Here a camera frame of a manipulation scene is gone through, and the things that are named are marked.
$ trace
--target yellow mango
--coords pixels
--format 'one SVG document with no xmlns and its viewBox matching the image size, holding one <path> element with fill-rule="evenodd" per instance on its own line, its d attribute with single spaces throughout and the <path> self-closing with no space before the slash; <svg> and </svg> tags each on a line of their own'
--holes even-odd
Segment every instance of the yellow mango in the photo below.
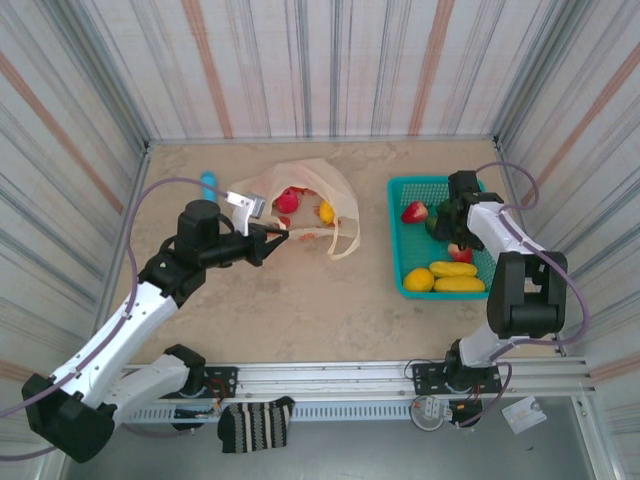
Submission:
<svg viewBox="0 0 640 480">
<path fill-rule="evenodd" d="M 428 292 L 433 288 L 433 274 L 426 268 L 416 268 L 404 277 L 402 285 L 410 292 Z"/>
<path fill-rule="evenodd" d="M 475 277 L 478 268 L 470 263 L 463 262 L 433 262 L 429 270 L 436 277 Z"/>
<path fill-rule="evenodd" d="M 320 220 L 329 225 L 336 218 L 336 214 L 333 211 L 333 207 L 329 205 L 325 200 L 320 204 L 320 210 L 318 211 Z"/>
<path fill-rule="evenodd" d="M 444 277 L 436 280 L 436 292 L 484 292 L 484 282 L 475 277 Z"/>
</svg>

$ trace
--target plastic fruit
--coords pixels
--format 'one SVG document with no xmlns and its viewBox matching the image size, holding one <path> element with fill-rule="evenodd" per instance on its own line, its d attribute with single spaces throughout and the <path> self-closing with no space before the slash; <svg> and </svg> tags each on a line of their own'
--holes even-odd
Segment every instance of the plastic fruit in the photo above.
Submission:
<svg viewBox="0 0 640 480">
<path fill-rule="evenodd" d="M 320 204 L 320 210 L 318 211 L 318 216 L 320 220 L 329 225 L 333 223 L 333 219 L 335 218 L 335 213 L 333 212 L 333 208 L 326 201 L 322 201 Z"/>
<path fill-rule="evenodd" d="M 449 256 L 454 262 L 471 263 L 473 261 L 473 252 L 469 247 L 460 250 L 458 245 L 451 243 L 447 248 L 447 252 L 449 252 Z"/>
<path fill-rule="evenodd" d="M 293 188 L 287 188 L 275 201 L 275 206 L 280 213 L 293 213 L 299 205 L 300 199 Z"/>
<path fill-rule="evenodd" d="M 478 274 L 475 265 L 463 262 L 433 262 L 429 270 L 436 277 L 475 277 Z"/>
<path fill-rule="evenodd" d="M 410 292 L 428 292 L 433 288 L 435 278 L 426 268 L 416 268 L 404 277 L 402 286 Z"/>
<path fill-rule="evenodd" d="M 289 220 L 288 217 L 278 217 L 278 220 L 280 220 L 280 222 L 284 225 L 284 228 L 286 228 L 287 230 L 291 226 L 291 220 Z"/>
<path fill-rule="evenodd" d="M 436 292 L 484 292 L 484 282 L 475 277 L 446 277 L 436 280 Z"/>
<path fill-rule="evenodd" d="M 438 223 L 438 217 L 428 216 L 424 221 L 424 228 L 427 230 L 427 233 L 432 237 L 436 238 L 436 224 Z"/>
<path fill-rule="evenodd" d="M 400 219 L 404 223 L 420 223 L 424 222 L 429 216 L 427 206 L 422 202 L 412 202 L 406 208 Z"/>
</svg>

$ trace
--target paper tag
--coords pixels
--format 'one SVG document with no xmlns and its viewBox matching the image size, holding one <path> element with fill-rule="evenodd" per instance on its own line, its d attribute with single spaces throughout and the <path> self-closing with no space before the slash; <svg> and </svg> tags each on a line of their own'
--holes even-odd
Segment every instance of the paper tag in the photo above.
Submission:
<svg viewBox="0 0 640 480">
<path fill-rule="evenodd" d="M 527 428 L 547 419 L 535 397 L 523 398 L 507 408 L 503 408 L 502 414 L 515 434 L 524 432 Z"/>
</svg>

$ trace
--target cloth bag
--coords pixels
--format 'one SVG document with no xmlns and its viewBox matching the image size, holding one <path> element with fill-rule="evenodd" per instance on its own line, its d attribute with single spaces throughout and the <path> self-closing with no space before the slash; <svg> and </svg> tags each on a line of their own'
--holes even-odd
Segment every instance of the cloth bag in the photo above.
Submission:
<svg viewBox="0 0 640 480">
<path fill-rule="evenodd" d="M 332 260 L 344 258 L 360 246 L 360 214 L 356 196 L 342 174 L 323 158 L 279 163 L 261 175 L 234 183 L 229 190 L 240 194 L 253 193 L 265 198 L 266 205 L 260 222 L 286 228 L 277 210 L 273 211 L 272 203 L 289 187 L 309 190 L 306 195 L 299 194 L 303 201 L 298 210 L 290 216 L 289 238 L 308 240 L 333 236 L 333 242 L 327 250 Z M 312 213 L 312 210 L 317 209 L 321 199 L 326 200 L 333 208 L 334 226 L 325 225 Z M 340 236 L 351 238 L 352 242 L 343 252 L 336 253 Z"/>
</svg>

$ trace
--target striped curtain wall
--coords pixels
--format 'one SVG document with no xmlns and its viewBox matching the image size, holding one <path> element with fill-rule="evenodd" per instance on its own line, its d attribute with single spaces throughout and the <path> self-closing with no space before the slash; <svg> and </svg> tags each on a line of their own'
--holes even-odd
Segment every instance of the striped curtain wall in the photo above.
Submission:
<svg viewBox="0 0 640 480">
<path fill-rule="evenodd" d="M 624 469 L 638 478 L 640 2 L 584 5 L 528 107 L 500 136 L 507 159 L 540 184 L 541 203 L 524 212 L 528 233 L 567 255 L 586 295 L 593 326 L 569 351 L 593 367 Z M 518 199 L 530 204 L 526 178 L 514 174 L 512 183 Z M 571 296 L 567 335 L 580 317 Z"/>
<path fill-rule="evenodd" d="M 161 140 L 492 133 L 565 2 L 75 0 Z"/>
<path fill-rule="evenodd" d="M 0 3 L 0 409 L 93 331 L 141 153 L 101 95 L 44 2 Z M 0 422 L 3 454 L 40 442 Z"/>
</svg>

